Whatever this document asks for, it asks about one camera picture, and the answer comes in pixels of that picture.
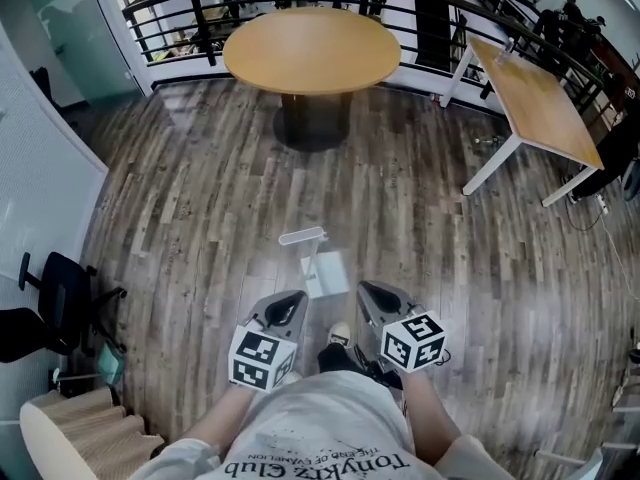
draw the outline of beige stool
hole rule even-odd
[[[43,480],[126,480],[164,443],[114,406],[109,388],[34,398],[20,409],[20,428]]]

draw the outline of metal railing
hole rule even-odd
[[[225,38],[233,31],[233,26],[237,26],[242,22],[254,18],[254,16],[233,18],[228,15],[223,15],[222,17],[217,17],[215,20],[207,20],[207,11],[228,7],[228,2],[203,5],[202,0],[190,0],[191,5],[184,9],[166,14],[158,14],[154,18],[144,21],[136,20],[135,14],[137,11],[170,1],[177,0],[141,0],[129,5],[123,10],[125,20],[129,23],[129,28],[135,34],[135,41],[140,46],[140,54],[147,59],[148,66],[157,66],[170,62],[180,62],[198,58],[207,58],[209,64],[214,66],[216,65],[216,58],[222,56],[222,44]],[[382,15],[381,22],[383,26],[392,31],[416,35],[416,46],[401,44],[401,48],[404,51],[416,53],[417,59],[413,62],[401,62],[401,66],[448,78],[453,76],[453,72],[461,56],[461,51],[466,46],[466,39],[469,35],[476,35],[497,44],[504,42],[504,37],[496,37],[496,35],[486,30],[478,30],[471,27],[468,18],[470,15],[475,15],[488,20],[488,22],[498,27],[506,36],[512,37],[516,44],[516,51],[522,57],[553,73],[564,85],[567,94],[579,112],[586,110],[593,102],[597,93],[603,88],[602,81],[589,69],[578,63],[555,45],[533,34],[515,19],[500,16],[497,13],[465,0],[438,1],[447,4],[449,9],[454,10],[454,13],[450,13],[450,16],[436,16],[415,9],[374,2],[374,0],[235,0],[234,3],[237,5],[254,5],[261,2],[278,2],[281,6],[308,3],[325,3],[340,6],[346,4],[347,6],[352,6],[354,10],[357,10],[357,12],[362,15],[369,15],[373,8],[375,8],[376,13],[379,9],[385,9],[411,14],[416,16],[416,18],[421,17],[428,18],[429,20],[440,20],[449,25],[451,29],[449,37],[435,35],[432,31],[385,23],[384,15]],[[164,20],[190,13],[193,13],[195,18],[189,25],[168,29],[162,28]],[[158,31],[151,34],[143,34],[142,27],[151,24],[157,26]],[[185,36],[185,32],[191,33],[191,35],[189,37],[183,37]],[[166,46],[151,48],[148,42],[154,37],[169,37],[171,41],[168,41]],[[421,38],[426,38],[427,41],[420,41]],[[448,52],[436,51],[436,49],[429,48],[428,45],[430,42],[439,45],[447,44],[449,46]],[[421,47],[420,43],[422,43],[422,45],[427,44],[427,47]],[[153,55],[158,52],[167,52],[171,51],[171,49],[179,48],[188,49],[187,54],[163,59],[158,59]],[[482,87],[483,97],[486,97],[490,91],[490,86],[483,75],[483,70],[479,66],[470,65],[465,75],[462,80],[467,84]]]

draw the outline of office chair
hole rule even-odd
[[[95,268],[84,270],[69,258],[52,252],[40,280],[29,273],[30,259],[31,255],[25,253],[18,286],[24,290],[29,283],[40,290],[38,314],[29,308],[0,311],[1,362],[15,361],[41,348],[69,355],[80,343],[82,351],[91,356],[89,330],[94,335],[100,333],[116,349],[125,351],[104,328],[99,314],[100,308],[113,297],[127,296],[124,288],[117,287],[91,299],[91,277],[97,274]]]

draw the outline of table pedestal base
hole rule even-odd
[[[338,147],[349,135],[352,93],[333,96],[282,95],[273,118],[276,139],[308,153]]]

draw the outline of wooden floor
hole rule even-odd
[[[521,148],[470,197],[461,187],[492,154],[474,138],[506,123],[386,88],[357,93],[339,149],[303,154],[274,140],[277,95],[233,80],[163,86],[103,115],[87,142],[110,174],[84,261],[124,285],[124,402],[177,438],[227,386],[236,324],[260,297],[304,288],[304,247],[278,236],[320,225],[352,290],[308,308],[298,370],[315,372],[326,331],[347,320],[365,348],[361,279],[412,293],[447,324],[452,358],[430,372],[447,409],[519,478],[568,470],[537,448],[588,457],[619,426],[609,403],[640,305],[602,223],[569,224],[557,188],[566,162]],[[639,205],[607,189],[606,217],[639,286]],[[595,202],[568,209],[576,226]]]

